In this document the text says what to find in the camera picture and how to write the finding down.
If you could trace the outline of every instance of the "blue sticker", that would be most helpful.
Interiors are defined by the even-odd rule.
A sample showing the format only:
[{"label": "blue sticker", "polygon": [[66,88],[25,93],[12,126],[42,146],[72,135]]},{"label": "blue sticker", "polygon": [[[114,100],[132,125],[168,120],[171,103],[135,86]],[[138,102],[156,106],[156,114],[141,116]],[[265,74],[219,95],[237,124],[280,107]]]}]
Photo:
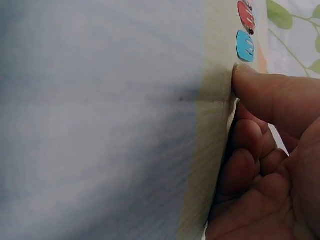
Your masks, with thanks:
[{"label": "blue sticker", "polygon": [[236,35],[236,52],[239,59],[245,62],[254,62],[255,45],[252,38],[244,31],[238,31]]}]

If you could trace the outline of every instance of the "green leaf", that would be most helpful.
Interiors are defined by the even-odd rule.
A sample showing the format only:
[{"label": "green leaf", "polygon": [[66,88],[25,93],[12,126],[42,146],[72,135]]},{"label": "green leaf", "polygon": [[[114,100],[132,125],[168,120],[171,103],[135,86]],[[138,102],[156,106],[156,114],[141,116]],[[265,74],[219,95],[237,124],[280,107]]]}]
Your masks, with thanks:
[{"label": "green leaf", "polygon": [[289,30],[292,28],[294,21],[292,15],[281,5],[272,1],[266,0],[268,18],[278,28]]},{"label": "green leaf", "polygon": [[311,67],[309,67],[311,71],[314,71],[317,74],[320,74],[320,59],[316,60]]},{"label": "green leaf", "polygon": [[318,35],[315,39],[315,49],[318,53],[320,53],[320,35]]},{"label": "green leaf", "polygon": [[320,5],[316,6],[311,18],[320,19]]}]

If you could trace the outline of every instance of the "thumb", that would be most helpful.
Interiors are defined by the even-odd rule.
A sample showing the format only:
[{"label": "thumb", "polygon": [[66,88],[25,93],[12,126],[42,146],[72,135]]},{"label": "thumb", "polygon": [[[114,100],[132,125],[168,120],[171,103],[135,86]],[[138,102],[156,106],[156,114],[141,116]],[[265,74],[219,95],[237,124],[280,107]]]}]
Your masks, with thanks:
[{"label": "thumb", "polygon": [[257,118],[300,139],[320,116],[320,80],[260,74],[246,64],[232,74],[236,96]]},{"label": "thumb", "polygon": [[320,118],[302,135],[297,147],[297,187],[307,223],[320,237]]}]

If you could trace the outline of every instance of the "hand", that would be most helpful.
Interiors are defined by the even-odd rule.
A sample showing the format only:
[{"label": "hand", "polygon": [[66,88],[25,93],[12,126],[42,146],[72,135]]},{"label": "hand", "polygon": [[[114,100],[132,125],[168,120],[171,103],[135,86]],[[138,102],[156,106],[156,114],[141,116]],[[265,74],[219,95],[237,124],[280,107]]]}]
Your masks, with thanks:
[{"label": "hand", "polygon": [[[240,99],[207,240],[320,237],[320,80],[233,71]],[[287,154],[268,127],[277,127]]]}]

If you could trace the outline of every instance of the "leaf pattern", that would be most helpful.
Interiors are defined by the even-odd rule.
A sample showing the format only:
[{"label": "leaf pattern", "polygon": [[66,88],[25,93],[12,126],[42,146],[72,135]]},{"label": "leaf pattern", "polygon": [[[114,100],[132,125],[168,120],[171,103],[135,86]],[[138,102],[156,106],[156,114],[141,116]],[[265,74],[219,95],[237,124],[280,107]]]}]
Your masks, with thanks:
[{"label": "leaf pattern", "polygon": [[278,28],[289,30],[292,28],[294,21],[292,15],[278,3],[267,0],[267,11],[268,18],[273,22]]},{"label": "leaf pattern", "polygon": [[313,11],[312,17],[313,19],[320,19],[320,4]]},{"label": "leaf pattern", "polygon": [[320,35],[318,35],[315,39],[315,49],[318,53],[320,53]]},{"label": "leaf pattern", "polygon": [[311,67],[309,67],[311,71],[314,71],[317,74],[320,74],[320,59],[316,60]]},{"label": "leaf pattern", "polygon": [[[301,19],[303,21],[311,24],[317,32],[317,37],[315,39],[315,50],[320,53],[320,25],[312,21],[311,19],[320,19],[320,4],[314,9],[312,17],[305,18],[302,16],[291,14],[283,6],[276,3],[273,0],[266,0],[267,3],[267,13],[269,20],[274,23],[278,28],[283,30],[289,30],[293,27],[293,18]],[[320,59],[314,61],[314,63],[307,67],[295,56],[293,51],[286,45],[286,43],[277,34],[269,29],[270,33],[275,36],[275,38],[286,48],[286,50],[292,55],[292,57],[302,66],[307,77],[310,77],[308,71],[313,71],[314,73],[320,74]]]}]

